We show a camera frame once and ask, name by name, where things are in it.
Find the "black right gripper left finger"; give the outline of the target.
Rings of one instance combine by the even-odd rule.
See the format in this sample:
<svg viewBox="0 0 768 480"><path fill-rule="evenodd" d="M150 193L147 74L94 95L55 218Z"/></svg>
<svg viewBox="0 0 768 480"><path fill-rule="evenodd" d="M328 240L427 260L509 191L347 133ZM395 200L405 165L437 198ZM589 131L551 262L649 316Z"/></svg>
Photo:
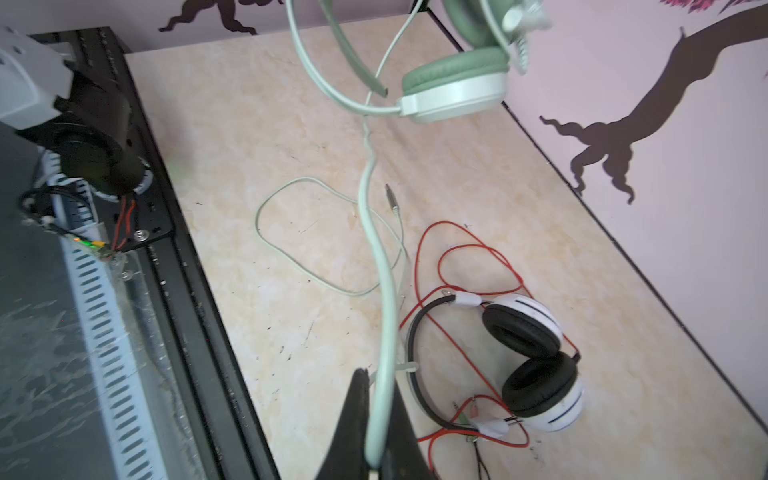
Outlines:
<svg viewBox="0 0 768 480"><path fill-rule="evenodd" d="M365 369L356 369L342 406L328 452L317 480L365 480L370 468L365 459L369 418L370 380Z"/></svg>

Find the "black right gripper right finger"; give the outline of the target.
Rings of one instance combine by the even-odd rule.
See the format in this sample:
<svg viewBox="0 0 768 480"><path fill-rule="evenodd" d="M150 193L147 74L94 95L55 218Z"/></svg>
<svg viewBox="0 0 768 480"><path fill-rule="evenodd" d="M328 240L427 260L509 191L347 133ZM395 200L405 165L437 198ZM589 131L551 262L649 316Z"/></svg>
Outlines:
<svg viewBox="0 0 768 480"><path fill-rule="evenodd" d="M399 389L394 391L385 450L381 461L383 480L432 480L420 450Z"/></svg>

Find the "mint green over-ear headphones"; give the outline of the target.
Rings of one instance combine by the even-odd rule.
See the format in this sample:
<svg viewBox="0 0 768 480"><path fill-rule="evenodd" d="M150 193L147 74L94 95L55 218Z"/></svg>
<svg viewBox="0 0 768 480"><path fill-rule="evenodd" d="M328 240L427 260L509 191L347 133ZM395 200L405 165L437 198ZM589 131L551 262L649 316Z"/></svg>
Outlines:
<svg viewBox="0 0 768 480"><path fill-rule="evenodd" d="M470 51L441 58L407 73L402 97L393 106L370 106L340 93L323 78L305 49L292 1L285 3L299 60L316 86L342 108L358 115L405 117L426 124L470 115L501 103L511 68L529 66L527 36L552 20L541 1L445 1L444 9Z"/></svg>

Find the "white black over-ear headphones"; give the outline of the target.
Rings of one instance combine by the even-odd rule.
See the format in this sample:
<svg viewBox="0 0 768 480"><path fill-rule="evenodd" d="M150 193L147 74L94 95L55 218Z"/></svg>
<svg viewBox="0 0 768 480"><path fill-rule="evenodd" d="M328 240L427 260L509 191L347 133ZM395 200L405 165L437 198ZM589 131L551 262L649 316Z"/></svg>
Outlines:
<svg viewBox="0 0 768 480"><path fill-rule="evenodd" d="M441 307L480 310L482 330L515 362L499 387L502 406L534 430L559 432L579 419L586 390L579 372L581 352L566 338L560 322L539 301L519 293L484 300L475 293L451 291L415 313L405 340L409 362L417 360L417 340L428 315Z"/></svg>

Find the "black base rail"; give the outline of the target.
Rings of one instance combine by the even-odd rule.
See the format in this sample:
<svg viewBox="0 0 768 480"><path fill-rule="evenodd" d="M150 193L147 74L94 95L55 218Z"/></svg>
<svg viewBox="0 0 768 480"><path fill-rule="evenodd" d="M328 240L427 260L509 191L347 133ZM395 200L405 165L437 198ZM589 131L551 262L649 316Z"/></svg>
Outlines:
<svg viewBox="0 0 768 480"><path fill-rule="evenodd" d="M35 35L43 44L67 43L76 64L112 84L132 109L128 144L155 176L138 200L147 241L135 247L146 272L161 338L190 416L192 437L211 479L276 479L278 469L248 395L239 365L205 277L189 229L146 117L125 55L108 27Z"/></svg>

